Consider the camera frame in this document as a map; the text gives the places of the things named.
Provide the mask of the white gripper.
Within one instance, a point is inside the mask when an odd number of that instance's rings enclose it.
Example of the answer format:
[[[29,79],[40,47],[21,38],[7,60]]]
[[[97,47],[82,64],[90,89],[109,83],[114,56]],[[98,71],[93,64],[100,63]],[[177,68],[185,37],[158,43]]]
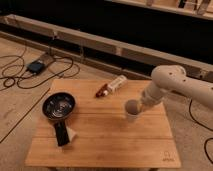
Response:
[[[139,113],[142,114],[142,113],[146,112],[147,110],[152,109],[154,106],[155,106],[155,103],[145,103],[145,102],[141,101],[138,104]]]

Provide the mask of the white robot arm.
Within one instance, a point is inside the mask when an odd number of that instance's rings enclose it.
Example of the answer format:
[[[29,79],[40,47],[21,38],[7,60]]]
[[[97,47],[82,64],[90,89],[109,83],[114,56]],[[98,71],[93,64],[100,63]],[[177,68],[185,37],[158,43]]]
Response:
[[[213,110],[213,83],[190,78],[180,65],[157,66],[151,73],[152,81],[143,90],[136,104],[139,113],[160,103],[163,96],[176,91]]]

